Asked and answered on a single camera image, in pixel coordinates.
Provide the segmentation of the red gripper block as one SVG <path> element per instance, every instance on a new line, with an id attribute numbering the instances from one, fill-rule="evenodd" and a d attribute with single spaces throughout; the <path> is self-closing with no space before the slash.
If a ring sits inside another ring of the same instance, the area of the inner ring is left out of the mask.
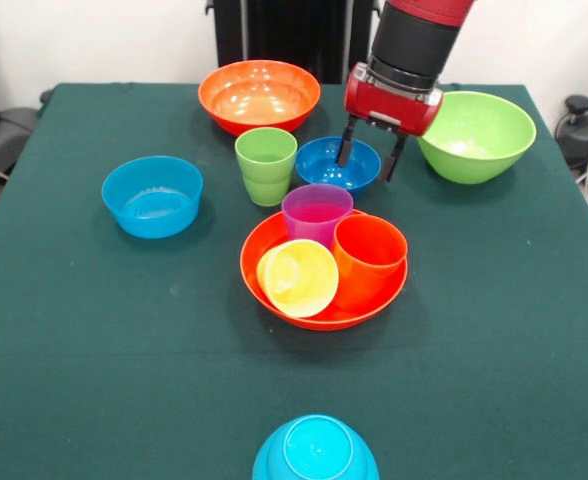
<path id="1" fill-rule="evenodd" d="M 389 183 L 408 135 L 423 136 L 436 118 L 443 100 L 444 92 L 439 88 L 428 92 L 397 89 L 373 76 L 365 63 L 357 63 L 347 81 L 344 105 L 351 115 L 341 137 L 336 164 L 345 167 L 349 161 L 358 118 L 376 126 L 389 127 L 398 133 L 397 139 L 379 172 L 379 179 Z"/>

